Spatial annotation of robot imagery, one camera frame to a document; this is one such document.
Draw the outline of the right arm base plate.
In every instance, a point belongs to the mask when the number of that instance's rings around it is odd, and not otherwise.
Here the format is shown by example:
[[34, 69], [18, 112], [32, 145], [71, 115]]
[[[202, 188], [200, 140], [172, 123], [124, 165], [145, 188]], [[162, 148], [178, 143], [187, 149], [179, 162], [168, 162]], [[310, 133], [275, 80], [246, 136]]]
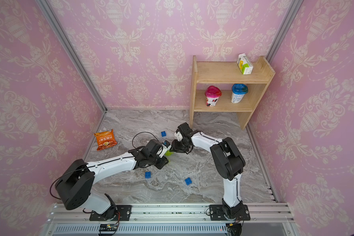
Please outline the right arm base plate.
[[248, 206], [244, 204], [238, 204], [235, 207], [209, 205], [208, 214], [211, 221], [249, 221], [251, 219]]

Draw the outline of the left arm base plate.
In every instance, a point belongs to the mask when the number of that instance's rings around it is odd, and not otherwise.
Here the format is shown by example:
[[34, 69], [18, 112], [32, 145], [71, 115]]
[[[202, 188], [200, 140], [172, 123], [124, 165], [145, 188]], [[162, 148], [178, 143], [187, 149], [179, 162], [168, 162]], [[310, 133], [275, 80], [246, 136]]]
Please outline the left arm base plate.
[[131, 216], [132, 205], [116, 205], [109, 207], [103, 214], [93, 211], [90, 214], [90, 221], [129, 221]]

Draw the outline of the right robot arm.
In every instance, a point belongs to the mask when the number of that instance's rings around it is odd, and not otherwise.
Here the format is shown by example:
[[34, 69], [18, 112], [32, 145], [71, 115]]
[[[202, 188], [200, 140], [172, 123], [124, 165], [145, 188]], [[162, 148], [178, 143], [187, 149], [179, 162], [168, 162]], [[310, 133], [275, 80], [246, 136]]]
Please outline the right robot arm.
[[241, 177], [245, 159], [232, 138], [214, 138], [202, 131], [192, 130], [187, 123], [178, 126], [171, 151], [189, 154], [194, 148], [208, 151], [219, 175], [223, 178], [222, 209], [229, 219], [250, 220], [241, 197]]

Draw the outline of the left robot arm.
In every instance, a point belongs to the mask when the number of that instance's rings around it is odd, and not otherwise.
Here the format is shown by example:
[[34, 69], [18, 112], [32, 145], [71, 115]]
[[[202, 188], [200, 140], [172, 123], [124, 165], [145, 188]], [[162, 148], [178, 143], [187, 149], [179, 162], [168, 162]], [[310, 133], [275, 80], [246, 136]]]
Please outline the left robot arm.
[[93, 190], [93, 185], [125, 171], [149, 166], [160, 170], [169, 162], [165, 154], [171, 146], [168, 141], [160, 143], [152, 139], [146, 146], [136, 147], [109, 159], [95, 162], [78, 159], [55, 182], [55, 189], [66, 210], [86, 208], [100, 220], [112, 220], [119, 216], [115, 202], [109, 194]]

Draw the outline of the green 2x4 lego brick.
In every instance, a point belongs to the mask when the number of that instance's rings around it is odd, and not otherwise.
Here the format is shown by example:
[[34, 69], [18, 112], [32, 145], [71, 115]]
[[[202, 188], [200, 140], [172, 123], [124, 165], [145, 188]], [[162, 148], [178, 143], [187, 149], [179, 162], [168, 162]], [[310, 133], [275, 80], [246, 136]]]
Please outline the green 2x4 lego brick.
[[171, 152], [171, 151], [169, 151], [169, 150], [165, 152], [165, 156], [171, 156], [171, 155], [173, 155], [173, 154], [174, 154], [174, 153]]

